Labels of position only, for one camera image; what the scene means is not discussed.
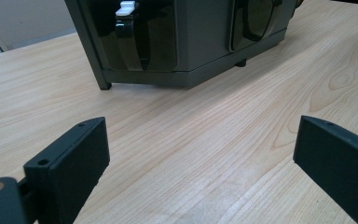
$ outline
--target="black plastic bracket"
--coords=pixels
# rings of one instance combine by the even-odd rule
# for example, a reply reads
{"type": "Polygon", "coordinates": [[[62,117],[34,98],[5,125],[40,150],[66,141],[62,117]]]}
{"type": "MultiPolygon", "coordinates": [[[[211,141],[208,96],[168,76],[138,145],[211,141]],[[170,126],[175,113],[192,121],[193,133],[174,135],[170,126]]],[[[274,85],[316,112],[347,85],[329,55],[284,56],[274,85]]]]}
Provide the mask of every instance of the black plastic bracket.
{"type": "Polygon", "coordinates": [[[303,116],[293,159],[358,222],[358,135],[334,123],[303,116]]]}
{"type": "Polygon", "coordinates": [[[74,126],[24,165],[25,178],[0,178],[0,223],[73,223],[110,161],[104,118],[74,126]]]}

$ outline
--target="gray wall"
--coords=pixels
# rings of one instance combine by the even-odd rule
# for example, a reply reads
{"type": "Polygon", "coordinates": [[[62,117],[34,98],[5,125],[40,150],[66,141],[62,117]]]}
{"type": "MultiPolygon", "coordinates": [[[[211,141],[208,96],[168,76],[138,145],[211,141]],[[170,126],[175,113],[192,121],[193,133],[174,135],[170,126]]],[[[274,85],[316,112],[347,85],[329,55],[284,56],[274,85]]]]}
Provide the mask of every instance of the gray wall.
{"type": "Polygon", "coordinates": [[[74,31],[64,0],[0,0],[0,46],[3,50],[74,31]]]}

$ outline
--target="curved black panel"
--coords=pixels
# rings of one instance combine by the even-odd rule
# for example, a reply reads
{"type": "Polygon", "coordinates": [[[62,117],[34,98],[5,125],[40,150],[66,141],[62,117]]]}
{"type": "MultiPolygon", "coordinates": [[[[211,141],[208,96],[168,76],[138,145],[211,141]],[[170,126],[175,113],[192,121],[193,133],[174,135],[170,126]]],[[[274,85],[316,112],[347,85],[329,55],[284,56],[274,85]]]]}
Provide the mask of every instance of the curved black panel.
{"type": "Polygon", "coordinates": [[[130,71],[144,71],[150,62],[149,30],[137,14],[116,17],[116,37],[120,55],[130,71]]]}
{"type": "Polygon", "coordinates": [[[172,71],[177,65],[175,15],[173,0],[138,0],[137,8],[131,14],[134,18],[132,40],[117,36],[116,11],[119,0],[88,0],[83,5],[89,11],[88,24],[94,26],[94,43],[99,51],[104,69],[136,71],[172,71]],[[136,46],[141,66],[128,65],[128,57],[134,56],[136,46]]]}
{"type": "Polygon", "coordinates": [[[243,49],[268,37],[280,14],[282,0],[237,0],[231,50],[243,49]]]}

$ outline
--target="wooden table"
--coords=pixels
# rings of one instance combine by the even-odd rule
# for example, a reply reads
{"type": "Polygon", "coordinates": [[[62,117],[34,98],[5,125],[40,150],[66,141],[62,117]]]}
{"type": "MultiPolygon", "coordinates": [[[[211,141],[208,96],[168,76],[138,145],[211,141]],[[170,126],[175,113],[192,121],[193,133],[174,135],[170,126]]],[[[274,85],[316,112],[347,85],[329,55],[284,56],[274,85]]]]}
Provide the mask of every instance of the wooden table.
{"type": "Polygon", "coordinates": [[[279,46],[190,90],[100,91],[77,35],[0,54],[0,176],[106,117],[77,223],[352,223],[292,160],[301,115],[358,134],[358,5],[305,1],[279,46]]]}

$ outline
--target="dark gray machine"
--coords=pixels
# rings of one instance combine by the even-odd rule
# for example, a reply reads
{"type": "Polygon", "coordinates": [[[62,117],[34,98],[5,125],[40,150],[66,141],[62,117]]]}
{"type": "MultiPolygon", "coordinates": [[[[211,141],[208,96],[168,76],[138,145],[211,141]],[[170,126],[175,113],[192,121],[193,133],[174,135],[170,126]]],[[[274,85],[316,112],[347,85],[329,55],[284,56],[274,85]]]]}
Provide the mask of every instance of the dark gray machine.
{"type": "Polygon", "coordinates": [[[284,39],[297,0],[65,0],[101,90],[192,87],[284,39]]]}

